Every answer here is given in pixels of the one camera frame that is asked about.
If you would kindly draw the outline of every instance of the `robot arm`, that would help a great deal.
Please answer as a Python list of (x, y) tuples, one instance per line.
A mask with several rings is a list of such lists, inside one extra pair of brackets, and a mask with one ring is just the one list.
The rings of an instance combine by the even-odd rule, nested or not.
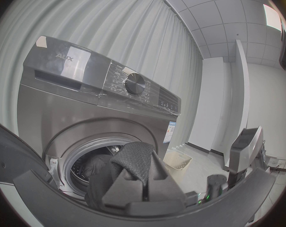
[(230, 149), (229, 188), (245, 178), (247, 168), (267, 169), (262, 127), (243, 129)]

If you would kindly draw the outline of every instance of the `control knob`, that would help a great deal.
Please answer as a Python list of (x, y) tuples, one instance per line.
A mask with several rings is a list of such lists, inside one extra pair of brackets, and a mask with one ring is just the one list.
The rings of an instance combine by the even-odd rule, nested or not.
[(125, 81), (126, 90), (131, 94), (140, 94), (145, 89), (145, 81), (138, 73), (131, 73)]

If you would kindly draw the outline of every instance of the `energy label sticker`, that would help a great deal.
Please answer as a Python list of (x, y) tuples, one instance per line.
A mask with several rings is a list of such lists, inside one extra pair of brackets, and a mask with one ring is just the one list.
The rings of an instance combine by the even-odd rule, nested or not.
[(170, 142), (175, 126), (176, 126), (175, 122), (171, 122), (171, 121), (169, 122), (163, 143)]

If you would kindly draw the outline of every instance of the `ceiling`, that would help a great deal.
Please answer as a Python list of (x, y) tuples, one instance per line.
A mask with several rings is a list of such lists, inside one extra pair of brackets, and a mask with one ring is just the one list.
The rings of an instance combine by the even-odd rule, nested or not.
[(191, 30), (204, 58), (235, 62), (240, 39), (247, 63), (281, 69), (281, 31), (266, 25), (269, 0), (167, 0)]

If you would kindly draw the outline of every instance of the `control panel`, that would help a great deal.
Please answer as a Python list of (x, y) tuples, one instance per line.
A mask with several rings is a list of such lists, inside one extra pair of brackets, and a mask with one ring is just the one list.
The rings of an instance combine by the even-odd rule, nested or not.
[(104, 55), (47, 36), (39, 37), (24, 60), (21, 83), (96, 105), (108, 96), (121, 104), (180, 114), (181, 99), (149, 78)]

